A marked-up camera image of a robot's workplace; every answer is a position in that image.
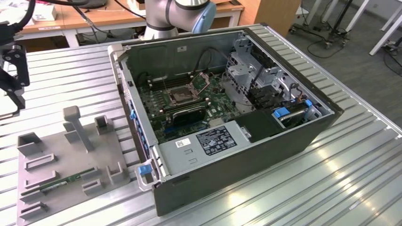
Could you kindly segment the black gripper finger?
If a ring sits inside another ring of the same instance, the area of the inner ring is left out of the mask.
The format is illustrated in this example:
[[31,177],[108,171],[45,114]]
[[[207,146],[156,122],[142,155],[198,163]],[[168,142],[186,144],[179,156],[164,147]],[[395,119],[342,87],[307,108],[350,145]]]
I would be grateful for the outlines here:
[[16,66],[17,74],[13,76],[16,80],[16,90],[15,92],[7,92],[7,94],[13,101],[17,110],[21,110],[25,108],[25,100],[21,97],[23,88],[29,85],[25,47],[23,47],[21,45],[3,46],[1,59]]

